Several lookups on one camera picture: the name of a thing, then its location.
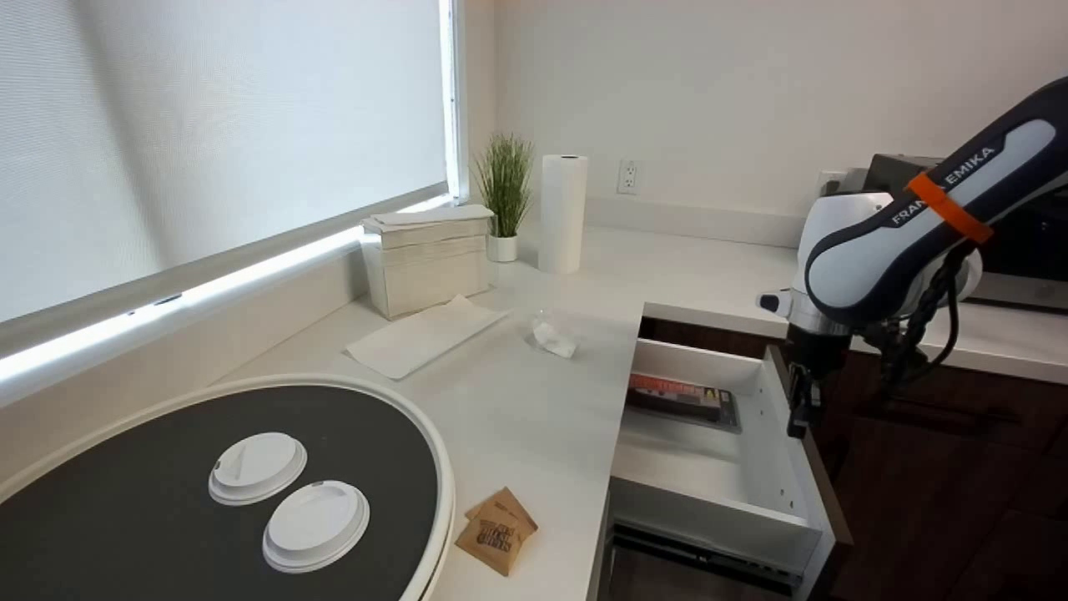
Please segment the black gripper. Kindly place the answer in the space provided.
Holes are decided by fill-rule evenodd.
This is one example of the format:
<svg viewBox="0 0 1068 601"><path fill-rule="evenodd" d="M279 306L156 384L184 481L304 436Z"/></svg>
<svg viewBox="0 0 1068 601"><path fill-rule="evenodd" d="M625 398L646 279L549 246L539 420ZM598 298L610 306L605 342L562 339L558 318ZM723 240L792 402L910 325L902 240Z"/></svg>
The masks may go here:
<svg viewBox="0 0 1068 601"><path fill-rule="evenodd" d="M846 342L833 333L787 330L787 436L802 439L825 411L825 380L844 364Z"/></svg>

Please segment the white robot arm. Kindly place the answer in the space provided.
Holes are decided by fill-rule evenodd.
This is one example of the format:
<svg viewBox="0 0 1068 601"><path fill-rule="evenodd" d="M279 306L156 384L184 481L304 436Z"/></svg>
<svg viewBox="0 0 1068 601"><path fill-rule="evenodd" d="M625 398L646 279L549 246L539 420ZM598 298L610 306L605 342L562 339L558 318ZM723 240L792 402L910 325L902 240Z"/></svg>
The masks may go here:
<svg viewBox="0 0 1068 601"><path fill-rule="evenodd" d="M805 439L825 411L825 380L855 339L880 350L888 402L937 369L918 345L937 306L982 282L979 246L994 224L1031 205L1068 167L1068 78L1058 78L896 191L816 197L797 243L792 289L760 298L787 321L787 436Z"/></svg>

